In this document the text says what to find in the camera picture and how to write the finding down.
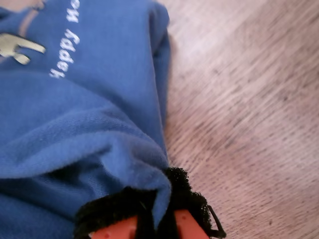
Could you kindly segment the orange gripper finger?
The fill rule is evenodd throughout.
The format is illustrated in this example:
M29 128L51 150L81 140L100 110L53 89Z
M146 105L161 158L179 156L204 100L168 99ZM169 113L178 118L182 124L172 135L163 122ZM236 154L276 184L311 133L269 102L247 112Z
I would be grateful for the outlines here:
M172 184L168 210L161 221L163 239L210 239L212 207L199 193L193 192L187 172L173 167L164 171Z
M75 239L88 239L89 233L115 225L131 217L137 217L137 239L155 237L152 209L156 198L155 190L124 188L83 205L75 216Z

